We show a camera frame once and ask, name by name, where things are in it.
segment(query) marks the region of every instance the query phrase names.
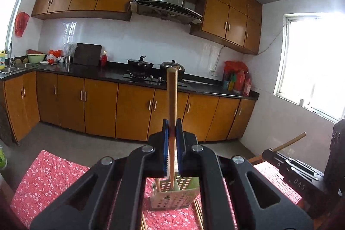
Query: countertop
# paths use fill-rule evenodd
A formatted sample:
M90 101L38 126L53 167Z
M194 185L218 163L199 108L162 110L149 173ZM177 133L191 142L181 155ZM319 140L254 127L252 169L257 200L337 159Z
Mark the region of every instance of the countertop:
M133 81L130 78L125 78L123 75L125 71L122 69L116 68L100 68L95 66L84 66L84 65L75 65L75 64L57 64L57 65L43 65L40 64L35 67L31 67L29 69L23 69L21 71L12 73L12 74L4 74L0 73L0 81L5 81L14 77L21 76L24 73L31 72L31 71L42 71L42 72L50 72L56 74L63 74L63 75L70 75L74 77L81 77L81 78L89 78L89 79L96 79L96 80L104 80L110 82L118 82L124 84L131 84L143 87L150 87L155 89L167 89L165 83L158 83L158 82L148 82L148 81ZM248 99L248 100L257 100L259 97L259 93L251 91L248 97L244 97L238 95L234 92L229 92L227 90L222 89L220 85L210 85L198 82L185 82L187 87L179 86L179 92L186 92L186 93L195 93L195 94L204 94L204 95L211 95L211 96L220 96L220 97L228 97L228 98L235 98L235 99Z

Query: cutting board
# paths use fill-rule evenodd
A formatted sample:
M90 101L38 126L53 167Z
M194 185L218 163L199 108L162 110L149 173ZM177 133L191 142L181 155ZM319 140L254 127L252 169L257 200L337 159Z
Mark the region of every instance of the cutting board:
M77 43L73 63L79 65L98 66L102 45Z

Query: hanging red bag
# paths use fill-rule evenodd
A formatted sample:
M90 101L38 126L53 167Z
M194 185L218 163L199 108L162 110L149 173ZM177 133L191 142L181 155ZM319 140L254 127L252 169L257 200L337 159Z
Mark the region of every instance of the hanging red bag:
M14 33L18 38L21 38L23 36L29 18L30 16L25 12L19 12L17 14L16 20L14 21Z

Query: black device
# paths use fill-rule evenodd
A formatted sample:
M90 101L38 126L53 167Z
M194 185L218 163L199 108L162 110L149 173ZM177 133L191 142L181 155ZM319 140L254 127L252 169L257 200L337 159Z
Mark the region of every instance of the black device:
M333 127L325 173L310 165L267 149L263 159L279 169L284 181L305 201L311 218L331 212L345 192L345 120Z
M217 156L184 132L177 120L179 174L199 177L204 227L234 229L226 188L239 230L312 230L311 218L241 156ZM146 178L167 174L168 121L128 157L104 157L46 207L31 230L137 230Z

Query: metal screw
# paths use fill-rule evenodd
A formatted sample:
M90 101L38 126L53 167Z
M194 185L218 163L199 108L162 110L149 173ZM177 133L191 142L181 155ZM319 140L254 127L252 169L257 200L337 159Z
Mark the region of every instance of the metal screw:
M152 147L152 146L149 146L149 145L145 145L145 146L143 146L143 147L141 148L141 150L142 150L143 152L148 153L148 152L153 151L153 147Z
M232 160L236 164L242 164L244 162L244 158L242 156L234 156Z
M201 145L199 145L199 144L192 145L192 150L195 151L195 152L200 152L203 149L204 148Z
M103 165L110 165L112 162L113 162L113 159L112 157L109 157L109 156L103 157L101 160L101 163Z

